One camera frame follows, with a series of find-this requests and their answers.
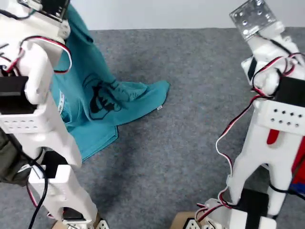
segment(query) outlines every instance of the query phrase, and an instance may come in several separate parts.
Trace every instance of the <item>metal plate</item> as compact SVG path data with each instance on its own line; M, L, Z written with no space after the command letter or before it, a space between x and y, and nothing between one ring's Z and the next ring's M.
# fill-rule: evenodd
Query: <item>metal plate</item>
M246 41L277 21L264 0L249 0L230 13L230 17Z
M67 7L70 3L70 0L34 0L35 2L42 4L42 10L40 13L55 19L59 22L62 22L67 11ZM22 4L26 7L28 6L28 0L18 0L19 4Z

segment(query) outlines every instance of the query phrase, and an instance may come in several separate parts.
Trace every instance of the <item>circuit board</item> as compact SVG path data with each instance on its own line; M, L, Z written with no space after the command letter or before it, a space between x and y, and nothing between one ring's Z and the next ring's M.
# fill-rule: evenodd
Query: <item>circuit board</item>
M34 0L37 3L42 4L42 10L40 13L62 22L65 17L70 0ZM18 0L18 3L29 7L28 0Z

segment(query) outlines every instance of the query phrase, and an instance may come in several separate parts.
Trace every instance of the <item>red component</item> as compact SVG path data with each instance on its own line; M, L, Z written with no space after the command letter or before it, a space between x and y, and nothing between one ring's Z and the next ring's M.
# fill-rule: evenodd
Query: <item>red component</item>
M278 130L270 130L268 139L267 139L267 144L272 145L276 142L278 135L279 135ZM291 171L294 172L295 169L297 168L298 164L300 163L302 157L305 155L305 137L303 137L302 142L300 144L299 150L297 152L296 158L294 165L291 168ZM302 164L302 166L299 168L298 173L296 174L293 182L293 184L305 184L305 163Z
M269 136L267 139L267 144L272 145L273 143L275 143L279 134L280 134L280 132L278 130L270 130Z
M297 152L294 165L292 166L292 172L295 171L297 166L300 164L302 157L305 155L305 137L303 137L302 142L299 147L299 151ZM305 185L305 163L301 165L299 171L297 172L294 180L292 181L293 184L304 184Z

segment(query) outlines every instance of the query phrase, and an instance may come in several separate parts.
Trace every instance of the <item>wooden base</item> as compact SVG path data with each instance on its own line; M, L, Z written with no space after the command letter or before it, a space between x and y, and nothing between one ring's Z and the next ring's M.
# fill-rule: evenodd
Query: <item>wooden base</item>
M189 218L194 218L195 212L180 212L176 215L170 229L184 229Z
M101 221L101 217L99 215L96 216L96 220L94 223L94 228L97 228L99 222ZM67 229L69 226L64 225L62 222L57 221L52 229Z

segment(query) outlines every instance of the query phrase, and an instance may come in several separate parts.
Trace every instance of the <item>white wall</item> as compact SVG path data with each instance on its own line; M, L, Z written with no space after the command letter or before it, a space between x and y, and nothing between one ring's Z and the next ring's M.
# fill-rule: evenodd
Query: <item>white wall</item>
M246 0L71 0L91 30L234 27ZM267 0L286 26L305 27L305 0Z

